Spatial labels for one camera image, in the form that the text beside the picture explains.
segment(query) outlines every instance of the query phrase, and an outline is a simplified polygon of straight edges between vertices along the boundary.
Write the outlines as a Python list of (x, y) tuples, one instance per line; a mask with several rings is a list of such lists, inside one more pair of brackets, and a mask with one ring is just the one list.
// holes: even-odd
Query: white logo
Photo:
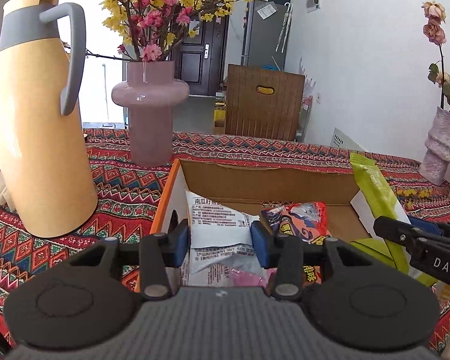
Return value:
[(219, 298), (223, 298), (224, 296), (228, 295), (228, 292), (224, 291), (224, 290), (220, 290), (218, 292), (215, 292), (215, 295)]
[(446, 273), (449, 272), (450, 266), (449, 263), (445, 263), (442, 267), (441, 267), (441, 259), (439, 259), (438, 257), (435, 258), (435, 262), (433, 263), (433, 266), (435, 268), (441, 268), (442, 271), (446, 271)]

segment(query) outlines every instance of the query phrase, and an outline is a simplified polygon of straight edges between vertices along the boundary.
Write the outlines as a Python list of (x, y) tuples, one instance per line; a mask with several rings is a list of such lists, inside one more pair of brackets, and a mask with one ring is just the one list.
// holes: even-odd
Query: gray ribbed surface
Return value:
[(318, 333), (293, 303), (261, 288), (181, 288), (142, 306), (132, 324), (108, 342), (76, 352), (37, 352), (19, 346), (7, 360), (437, 360), (424, 347), (370, 354)]

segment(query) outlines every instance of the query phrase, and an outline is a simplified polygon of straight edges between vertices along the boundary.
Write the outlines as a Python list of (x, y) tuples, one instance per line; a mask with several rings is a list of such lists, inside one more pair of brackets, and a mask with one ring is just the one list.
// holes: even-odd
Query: screw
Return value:
[(150, 298), (161, 298), (166, 295), (168, 288), (161, 284), (152, 284), (144, 290), (144, 294)]
[(298, 287), (295, 284), (280, 284), (275, 288), (275, 292), (280, 296), (293, 296), (298, 294)]

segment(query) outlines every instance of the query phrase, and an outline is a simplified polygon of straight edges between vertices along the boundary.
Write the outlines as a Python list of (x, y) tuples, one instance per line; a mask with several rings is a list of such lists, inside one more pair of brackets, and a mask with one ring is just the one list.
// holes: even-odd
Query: red tablecloth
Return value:
[[(123, 242), (137, 242), (150, 231), (170, 166), (145, 169), (133, 164), (128, 133), (124, 130), (93, 129), (85, 133), (99, 205), (82, 228), (53, 240), (34, 238), (25, 231), (17, 214), (0, 207), (0, 330), (8, 339), (1, 310), (10, 290), (100, 238), (113, 236)], [(448, 184), (435, 187), (424, 180), (417, 172), (419, 163), (414, 160), (381, 154), (367, 156), (377, 161), (395, 191), (397, 188), (430, 189), (432, 194), (428, 198), (399, 197), (410, 214), (450, 221)], [(347, 150), (245, 137), (176, 133), (174, 158), (351, 173)], [(126, 286), (133, 288), (136, 278), (135, 270), (124, 270)], [(442, 305), (442, 318), (430, 342), (432, 349), (442, 350), (449, 324), (450, 302)]]

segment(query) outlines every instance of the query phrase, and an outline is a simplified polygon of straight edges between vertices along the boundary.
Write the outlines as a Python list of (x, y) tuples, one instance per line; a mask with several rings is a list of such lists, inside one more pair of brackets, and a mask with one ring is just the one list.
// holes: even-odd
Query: refrigerator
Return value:
[(258, 13), (258, 10), (266, 7), (268, 4), (270, 2), (263, 0), (252, 0), (248, 4), (248, 12), (245, 17), (242, 65), (256, 68), (278, 66), (282, 71), (285, 66), (286, 54), (286, 44), (282, 52), (285, 30), (283, 31), (282, 40), (277, 52), (275, 52), (275, 48), (283, 26), (283, 19), (287, 7), (274, 3), (276, 12), (263, 19)]

